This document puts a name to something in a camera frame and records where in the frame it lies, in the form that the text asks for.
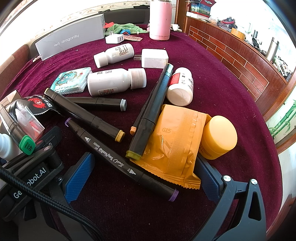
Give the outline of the green capped black marker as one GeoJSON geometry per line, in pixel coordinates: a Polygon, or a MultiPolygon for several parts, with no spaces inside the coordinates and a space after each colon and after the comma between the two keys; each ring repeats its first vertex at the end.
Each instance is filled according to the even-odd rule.
{"type": "Polygon", "coordinates": [[[6,108],[1,104],[1,120],[8,134],[12,137],[19,149],[31,155],[35,149],[35,142],[27,135],[20,125],[11,117],[6,108]]]}

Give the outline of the white spray bottle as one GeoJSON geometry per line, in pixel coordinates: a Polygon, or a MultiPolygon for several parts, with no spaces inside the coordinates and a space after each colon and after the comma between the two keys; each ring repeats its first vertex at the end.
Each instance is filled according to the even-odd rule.
{"type": "Polygon", "coordinates": [[[11,161],[21,153],[22,151],[10,136],[6,133],[0,134],[0,156],[2,159],[11,161]]]}

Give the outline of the number six candle box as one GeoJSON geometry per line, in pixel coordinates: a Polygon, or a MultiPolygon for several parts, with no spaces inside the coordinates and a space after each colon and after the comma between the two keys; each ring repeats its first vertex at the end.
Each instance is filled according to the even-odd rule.
{"type": "Polygon", "coordinates": [[[44,127],[33,115],[30,109],[25,106],[21,110],[15,109],[16,121],[23,131],[36,142],[43,134],[44,127]]]}

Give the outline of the purple capped black marker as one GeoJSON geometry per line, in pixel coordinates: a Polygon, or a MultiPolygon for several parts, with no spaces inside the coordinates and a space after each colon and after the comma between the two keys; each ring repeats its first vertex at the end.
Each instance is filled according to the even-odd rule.
{"type": "Polygon", "coordinates": [[[93,151],[93,153],[98,154],[100,157],[108,161],[120,172],[132,180],[135,180],[135,182],[137,182],[140,186],[152,191],[154,194],[158,194],[167,201],[175,201],[179,193],[177,189],[173,189],[157,181],[138,169],[135,165],[129,164],[125,158],[121,157],[119,154],[96,139],[88,133],[88,131],[76,124],[73,119],[68,118],[65,121],[65,125],[73,130],[73,132],[93,151]]]}

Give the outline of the black crab snack bag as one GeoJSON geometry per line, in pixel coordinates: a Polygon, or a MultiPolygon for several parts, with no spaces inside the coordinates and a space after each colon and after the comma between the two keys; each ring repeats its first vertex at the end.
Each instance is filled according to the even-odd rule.
{"type": "Polygon", "coordinates": [[[7,105],[6,109],[8,113],[11,115],[11,117],[16,121],[15,109],[18,108],[19,110],[21,110],[25,106],[27,106],[30,109],[30,111],[36,118],[50,111],[57,112],[53,102],[49,100],[48,97],[43,97],[42,95],[32,95],[21,99],[17,99],[13,101],[11,104],[7,105]]]}

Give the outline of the yellow capped black marker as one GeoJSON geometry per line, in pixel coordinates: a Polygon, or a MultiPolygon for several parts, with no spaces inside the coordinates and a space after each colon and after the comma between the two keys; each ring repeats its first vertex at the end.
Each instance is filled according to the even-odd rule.
{"type": "Polygon", "coordinates": [[[113,137],[116,142],[121,142],[123,137],[125,136],[124,131],[119,130],[111,124],[105,122],[98,116],[95,116],[94,114],[70,101],[66,97],[58,94],[57,92],[47,88],[44,92],[44,95],[52,99],[53,102],[66,109],[69,113],[71,113],[78,119],[113,137]]]}

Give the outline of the grey capped black marker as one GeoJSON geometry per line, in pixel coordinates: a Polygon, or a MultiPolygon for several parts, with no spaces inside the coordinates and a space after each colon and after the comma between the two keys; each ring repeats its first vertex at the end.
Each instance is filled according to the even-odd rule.
{"type": "Polygon", "coordinates": [[[127,102],[122,98],[104,97],[67,97],[70,101],[79,105],[94,105],[101,109],[126,111],[127,102]]]}

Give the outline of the teal tissue pack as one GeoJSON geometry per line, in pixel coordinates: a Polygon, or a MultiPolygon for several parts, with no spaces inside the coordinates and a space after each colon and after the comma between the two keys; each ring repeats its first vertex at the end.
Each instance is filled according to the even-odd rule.
{"type": "Polygon", "coordinates": [[[83,92],[87,77],[91,72],[90,67],[62,72],[52,83],[50,89],[61,95],[83,92]]]}

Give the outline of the yellow round jar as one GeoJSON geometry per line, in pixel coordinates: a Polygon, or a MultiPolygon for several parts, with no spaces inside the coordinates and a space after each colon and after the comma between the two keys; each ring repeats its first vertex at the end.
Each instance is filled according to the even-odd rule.
{"type": "Polygon", "coordinates": [[[229,119],[216,115],[207,122],[199,147],[199,153],[214,160],[232,150],[237,144],[237,132],[229,119]]]}

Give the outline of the large white pill bottle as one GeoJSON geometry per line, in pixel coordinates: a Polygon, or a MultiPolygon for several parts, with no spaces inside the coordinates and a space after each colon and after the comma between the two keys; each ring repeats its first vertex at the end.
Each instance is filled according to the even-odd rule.
{"type": "Polygon", "coordinates": [[[144,88],[147,76],[144,68],[123,68],[90,73],[87,86],[91,96],[123,92],[130,89],[144,88]]]}

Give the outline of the orange foil snack packet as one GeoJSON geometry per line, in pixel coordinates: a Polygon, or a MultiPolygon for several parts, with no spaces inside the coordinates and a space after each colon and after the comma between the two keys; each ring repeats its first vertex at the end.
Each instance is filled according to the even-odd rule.
{"type": "Polygon", "coordinates": [[[203,129],[211,117],[189,108],[163,105],[142,158],[135,164],[146,171],[189,189],[199,189],[194,174],[203,129]]]}

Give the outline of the olive capped black marker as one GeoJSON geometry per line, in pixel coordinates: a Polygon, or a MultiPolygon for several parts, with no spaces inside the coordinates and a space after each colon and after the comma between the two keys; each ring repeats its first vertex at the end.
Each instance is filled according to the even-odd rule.
{"type": "Polygon", "coordinates": [[[134,134],[129,149],[126,151],[126,157],[134,160],[140,160],[147,146],[156,125],[163,101],[168,90],[168,82],[173,73],[174,66],[168,63],[158,80],[151,97],[147,103],[144,113],[140,118],[137,130],[134,134]]]}

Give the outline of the cardboard tray box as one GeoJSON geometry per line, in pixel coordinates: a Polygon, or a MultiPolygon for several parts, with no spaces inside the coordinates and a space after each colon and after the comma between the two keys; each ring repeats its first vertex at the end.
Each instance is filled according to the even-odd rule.
{"type": "Polygon", "coordinates": [[[11,104],[13,101],[21,98],[22,97],[20,96],[19,92],[17,90],[14,90],[10,94],[8,94],[3,100],[1,100],[1,105],[7,106],[11,104]]]}

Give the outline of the orange capped thin marker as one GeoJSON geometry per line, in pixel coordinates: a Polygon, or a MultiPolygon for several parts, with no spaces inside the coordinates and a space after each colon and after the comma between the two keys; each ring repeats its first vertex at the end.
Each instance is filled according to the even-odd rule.
{"type": "Polygon", "coordinates": [[[137,130],[137,126],[138,126],[138,124],[139,124],[139,122],[140,122],[140,119],[141,119],[141,117],[142,117],[142,115],[143,115],[143,113],[144,113],[144,111],[145,111],[145,109],[146,109],[146,107],[147,107],[147,104],[148,104],[148,102],[149,102],[149,100],[150,100],[150,98],[151,98],[151,96],[152,96],[152,93],[154,92],[154,89],[155,89],[155,88],[156,88],[156,87],[154,87],[153,90],[151,91],[151,93],[149,94],[149,97],[147,98],[146,102],[144,103],[144,105],[143,105],[143,107],[142,107],[142,109],[141,109],[139,115],[137,116],[137,119],[135,120],[134,124],[133,124],[132,127],[130,128],[130,134],[131,134],[132,136],[135,134],[135,132],[136,132],[136,130],[137,130]]]}

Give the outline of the maroon bed cover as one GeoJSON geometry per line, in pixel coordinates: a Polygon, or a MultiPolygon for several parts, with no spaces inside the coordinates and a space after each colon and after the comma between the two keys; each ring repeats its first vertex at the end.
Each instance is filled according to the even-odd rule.
{"type": "MultiPolygon", "coordinates": [[[[275,220],[282,201],[280,162],[265,121],[244,85],[204,47],[184,33],[173,32],[168,41],[154,41],[147,34],[132,43],[136,54],[144,48],[165,49],[175,68],[188,68],[194,80],[190,109],[222,115],[236,128],[234,149],[211,164],[234,180],[258,181],[266,224],[275,220]]],[[[12,70],[13,78],[1,84],[1,97],[17,90],[23,97],[43,94],[58,74],[91,67],[94,55],[108,48],[101,39],[69,49],[45,61],[28,59],[12,70]]],[[[96,159],[72,207],[93,221],[105,240],[189,240],[214,209],[202,189],[177,187],[169,202],[142,188],[102,158],[96,159]]]]}

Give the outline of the small white pill bottle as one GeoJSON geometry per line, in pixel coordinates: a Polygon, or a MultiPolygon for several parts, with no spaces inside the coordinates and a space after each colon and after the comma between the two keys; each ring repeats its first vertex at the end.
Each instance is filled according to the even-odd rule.
{"type": "Polygon", "coordinates": [[[118,45],[94,55],[97,68],[117,63],[134,56],[134,48],[130,43],[118,45]]]}

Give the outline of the white bottle red label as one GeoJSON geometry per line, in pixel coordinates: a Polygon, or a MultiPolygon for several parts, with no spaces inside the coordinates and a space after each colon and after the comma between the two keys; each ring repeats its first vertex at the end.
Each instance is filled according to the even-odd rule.
{"type": "Polygon", "coordinates": [[[180,67],[171,76],[166,97],[177,106],[187,106],[193,99],[194,82],[189,69],[180,67]]]}

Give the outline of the grey shoe box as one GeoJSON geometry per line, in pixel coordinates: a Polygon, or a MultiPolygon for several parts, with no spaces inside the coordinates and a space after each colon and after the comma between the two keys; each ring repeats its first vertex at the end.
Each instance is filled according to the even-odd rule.
{"type": "Polygon", "coordinates": [[[46,60],[72,47],[104,38],[104,14],[89,16],[46,35],[35,43],[38,54],[46,60]]]}

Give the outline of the white usb charger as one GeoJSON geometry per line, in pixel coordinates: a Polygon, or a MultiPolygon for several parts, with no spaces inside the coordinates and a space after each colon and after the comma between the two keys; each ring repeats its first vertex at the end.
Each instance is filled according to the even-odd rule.
{"type": "Polygon", "coordinates": [[[124,41],[123,34],[110,34],[105,37],[106,44],[119,44],[124,41]]]}

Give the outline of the white power adapter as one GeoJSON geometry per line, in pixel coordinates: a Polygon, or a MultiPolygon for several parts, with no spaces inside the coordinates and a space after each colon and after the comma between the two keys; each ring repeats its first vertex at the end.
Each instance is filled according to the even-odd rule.
{"type": "Polygon", "coordinates": [[[141,61],[142,68],[163,69],[168,63],[169,56],[164,49],[142,49],[142,53],[135,55],[133,59],[141,61]]]}

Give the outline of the brown wooden footboard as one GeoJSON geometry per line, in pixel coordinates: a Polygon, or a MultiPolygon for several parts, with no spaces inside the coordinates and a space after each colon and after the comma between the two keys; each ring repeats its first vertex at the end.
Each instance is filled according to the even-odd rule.
{"type": "Polygon", "coordinates": [[[177,1],[175,23],[238,78],[269,120],[293,91],[295,74],[285,80],[255,48],[212,23],[188,17],[188,10],[189,1],[177,1]]]}

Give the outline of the pink foil sachet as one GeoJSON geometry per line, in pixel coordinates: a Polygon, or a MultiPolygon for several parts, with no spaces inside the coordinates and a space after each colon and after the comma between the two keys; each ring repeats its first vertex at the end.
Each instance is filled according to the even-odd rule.
{"type": "Polygon", "coordinates": [[[127,41],[134,41],[134,42],[140,42],[142,40],[141,37],[132,36],[132,35],[124,35],[123,36],[125,40],[127,41]]]}

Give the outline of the red bag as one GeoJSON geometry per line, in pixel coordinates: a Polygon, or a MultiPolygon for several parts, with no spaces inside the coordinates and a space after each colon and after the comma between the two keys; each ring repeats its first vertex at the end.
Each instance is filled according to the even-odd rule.
{"type": "Polygon", "coordinates": [[[107,28],[112,27],[113,25],[114,25],[114,22],[105,23],[104,28],[107,29],[107,28]]]}

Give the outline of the green cloth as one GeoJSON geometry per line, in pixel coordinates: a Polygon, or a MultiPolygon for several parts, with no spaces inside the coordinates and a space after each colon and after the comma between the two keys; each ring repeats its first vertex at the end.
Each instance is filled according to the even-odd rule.
{"type": "Polygon", "coordinates": [[[124,31],[129,31],[130,34],[141,34],[141,33],[148,33],[147,30],[142,29],[141,27],[132,24],[113,24],[111,27],[108,27],[105,36],[109,36],[112,33],[114,34],[122,34],[124,31]]]}

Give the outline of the black sofa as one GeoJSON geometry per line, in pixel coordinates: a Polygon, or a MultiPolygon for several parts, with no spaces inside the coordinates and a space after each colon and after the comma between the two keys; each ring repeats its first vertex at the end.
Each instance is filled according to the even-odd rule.
{"type": "MultiPolygon", "coordinates": [[[[90,15],[90,16],[95,16],[99,14],[104,14],[104,19],[105,23],[110,23],[114,22],[115,24],[127,24],[127,23],[132,23],[135,25],[142,25],[142,24],[147,24],[149,22],[149,7],[147,5],[142,5],[142,6],[134,6],[133,8],[127,8],[127,9],[115,9],[115,10],[105,10],[105,11],[99,11],[96,14],[90,15]]],[[[59,28],[62,28],[63,26],[66,26],[70,23],[73,23],[77,20],[73,20],[65,25],[62,25],[61,27],[58,27],[55,30],[58,30],[59,28]]],[[[55,30],[52,30],[49,33],[46,33],[42,35],[41,37],[37,38],[32,42],[32,44],[29,45],[29,58],[35,58],[35,57],[40,57],[37,51],[37,48],[35,46],[35,43],[39,40],[41,40],[43,37],[46,35],[54,32],[55,30]]]]}

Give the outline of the steel thermos flask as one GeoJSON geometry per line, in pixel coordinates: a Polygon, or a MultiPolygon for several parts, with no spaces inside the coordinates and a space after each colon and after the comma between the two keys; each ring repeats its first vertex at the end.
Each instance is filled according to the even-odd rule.
{"type": "Polygon", "coordinates": [[[273,62],[276,52],[278,50],[278,46],[279,46],[279,41],[275,39],[275,37],[272,37],[268,51],[265,55],[266,59],[269,62],[273,62]]]}

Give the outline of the pink thermos bottle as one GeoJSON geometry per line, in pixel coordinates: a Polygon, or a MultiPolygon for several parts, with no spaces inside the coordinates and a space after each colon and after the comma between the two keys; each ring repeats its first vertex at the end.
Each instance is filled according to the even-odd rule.
{"type": "Polygon", "coordinates": [[[157,41],[166,41],[170,38],[171,1],[150,1],[149,37],[157,41]]]}

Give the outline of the yellow tape roll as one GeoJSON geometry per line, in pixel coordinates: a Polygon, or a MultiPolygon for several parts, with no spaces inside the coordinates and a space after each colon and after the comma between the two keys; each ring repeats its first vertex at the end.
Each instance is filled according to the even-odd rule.
{"type": "Polygon", "coordinates": [[[245,34],[237,30],[236,28],[231,29],[231,34],[238,37],[241,40],[245,40],[245,34]]]}

